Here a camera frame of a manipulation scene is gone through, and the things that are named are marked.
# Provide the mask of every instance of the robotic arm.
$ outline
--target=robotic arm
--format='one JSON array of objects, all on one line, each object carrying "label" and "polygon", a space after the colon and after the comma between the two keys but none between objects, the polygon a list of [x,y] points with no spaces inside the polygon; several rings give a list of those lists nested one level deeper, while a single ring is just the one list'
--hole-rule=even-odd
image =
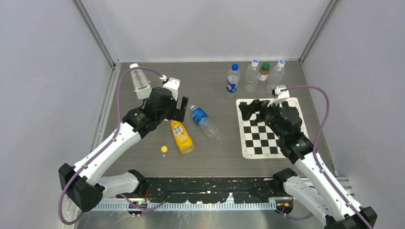
[{"label": "robotic arm", "polygon": [[[176,108],[179,86],[180,80],[165,79],[163,87],[151,90],[145,106],[128,111],[119,129],[116,129],[93,152],[73,166],[65,163],[59,168],[59,179],[64,189],[72,176],[85,165],[89,158],[106,147],[102,154],[87,164],[67,189],[66,194],[82,212],[90,211],[104,198],[121,193],[142,194],[146,190],[146,180],[136,170],[113,177],[102,177],[102,175],[128,148],[155,130],[163,120],[180,122],[184,120],[188,98],[183,97],[180,109]],[[108,145],[114,136],[116,136],[115,139]]]},{"label": "robotic arm", "polygon": [[313,153],[314,145],[301,132],[302,120],[297,109],[279,106],[289,98],[286,87],[278,86],[273,90],[273,95],[275,99],[272,101],[254,100],[249,105],[239,105],[242,118],[249,120],[253,113],[259,111],[256,122],[265,122],[273,130],[280,139],[283,155],[308,177],[315,189],[308,187],[289,168],[273,175],[274,187],[298,199],[326,229],[366,228],[357,213],[374,225],[377,218],[375,211],[371,207],[363,208],[349,195],[324,166],[319,153]]}]

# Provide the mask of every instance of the table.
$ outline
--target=table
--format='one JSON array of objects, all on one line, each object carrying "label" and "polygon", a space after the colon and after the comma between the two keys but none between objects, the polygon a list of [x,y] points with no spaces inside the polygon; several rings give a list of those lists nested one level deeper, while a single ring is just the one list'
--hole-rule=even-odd
[{"label": "table", "polygon": [[[277,62],[270,62],[273,67]],[[241,79],[234,99],[225,98],[226,74],[232,62],[163,62],[139,63],[140,66],[158,70],[167,77],[181,80],[179,98],[189,97],[189,104],[195,104],[219,126],[222,132],[220,140],[209,140],[187,111],[184,126],[189,132],[196,149],[188,155],[182,155],[174,141],[170,123],[162,122],[139,143],[129,148],[105,173],[106,176],[122,174],[129,169],[136,169],[146,177],[271,177],[274,173],[290,167],[288,159],[244,159],[241,153],[239,125],[236,113],[236,99],[271,98],[264,86],[258,86],[253,94],[243,90],[244,74],[250,62],[238,62]],[[122,64],[121,73],[129,68],[129,63]],[[287,86],[307,84],[298,61],[286,62],[286,75],[282,84]],[[154,73],[145,71],[152,87],[161,86],[161,81]],[[136,97],[130,74],[123,80],[121,88],[121,113],[142,104]],[[313,142],[319,129],[319,120],[308,89],[294,90],[291,97],[298,98],[310,140]],[[109,113],[105,136],[116,127],[117,107],[114,98]],[[169,148],[163,156],[162,146]],[[333,171],[329,152],[322,136],[318,150],[326,166]]]}]

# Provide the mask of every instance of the white label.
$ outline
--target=white label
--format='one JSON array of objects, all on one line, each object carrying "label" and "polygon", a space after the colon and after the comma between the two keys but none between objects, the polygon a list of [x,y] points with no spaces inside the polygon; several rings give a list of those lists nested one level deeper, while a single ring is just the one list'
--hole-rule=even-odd
[{"label": "white label", "polygon": [[266,79],[267,79],[267,77],[268,77],[268,74],[267,75],[263,75],[263,74],[259,74],[259,80],[260,81],[265,81]]},{"label": "white label", "polygon": [[178,125],[173,128],[174,135],[180,135],[182,132],[183,132],[183,128],[181,128]]}]

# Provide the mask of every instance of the blue label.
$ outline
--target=blue label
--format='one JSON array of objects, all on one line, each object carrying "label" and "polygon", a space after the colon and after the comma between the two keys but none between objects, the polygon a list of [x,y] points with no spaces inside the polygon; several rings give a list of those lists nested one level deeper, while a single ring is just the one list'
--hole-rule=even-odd
[{"label": "blue label", "polygon": [[192,118],[197,124],[200,123],[201,119],[205,117],[208,117],[208,115],[201,108],[197,108],[192,111]]},{"label": "blue label", "polygon": [[238,87],[238,84],[237,84],[237,83],[230,83],[229,81],[226,81],[226,90],[227,90],[229,93],[235,93],[237,87]]}]

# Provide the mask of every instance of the plastic bottle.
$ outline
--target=plastic bottle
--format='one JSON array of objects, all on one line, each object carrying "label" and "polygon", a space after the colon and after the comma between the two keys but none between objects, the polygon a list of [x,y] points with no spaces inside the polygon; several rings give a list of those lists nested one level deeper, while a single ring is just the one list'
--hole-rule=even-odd
[{"label": "plastic bottle", "polygon": [[190,106],[190,110],[194,121],[210,139],[219,138],[219,130],[217,126],[212,122],[204,110],[194,105]]},{"label": "plastic bottle", "polygon": [[283,79],[285,73],[285,63],[286,62],[284,60],[279,60],[277,65],[271,70],[266,85],[266,90],[268,92],[275,89],[280,84],[281,79]]},{"label": "plastic bottle", "polygon": [[262,67],[259,70],[259,84],[261,88],[264,88],[266,85],[266,80],[268,78],[268,74],[270,73],[270,64],[263,63]]},{"label": "plastic bottle", "polygon": [[245,75],[245,92],[253,93],[256,90],[257,82],[259,81],[259,61],[254,59],[252,63],[247,67]]},{"label": "plastic bottle", "polygon": [[228,75],[226,76],[226,98],[233,99],[235,97],[239,78],[239,65],[237,63],[234,63],[232,64],[232,68],[228,71]]},{"label": "plastic bottle", "polygon": [[173,131],[174,140],[176,140],[181,154],[184,155],[193,151],[195,149],[194,143],[183,124],[181,122],[172,121],[170,126]]}]

